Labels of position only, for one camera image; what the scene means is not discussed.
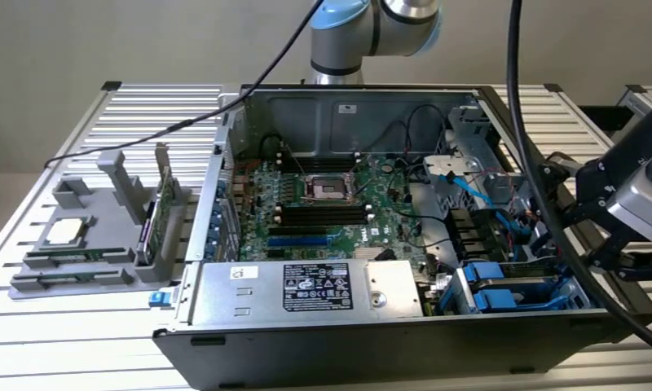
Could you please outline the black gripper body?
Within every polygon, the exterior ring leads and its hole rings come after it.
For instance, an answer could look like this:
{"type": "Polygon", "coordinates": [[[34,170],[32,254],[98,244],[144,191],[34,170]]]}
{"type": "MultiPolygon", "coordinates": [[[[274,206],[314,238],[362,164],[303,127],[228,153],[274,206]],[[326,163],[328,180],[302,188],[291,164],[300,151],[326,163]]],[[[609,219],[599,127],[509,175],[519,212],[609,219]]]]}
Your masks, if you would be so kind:
{"type": "Polygon", "coordinates": [[[601,220],[609,215],[606,203],[639,167],[637,159],[602,156],[579,169],[575,176],[577,202],[586,218],[601,220]]]}

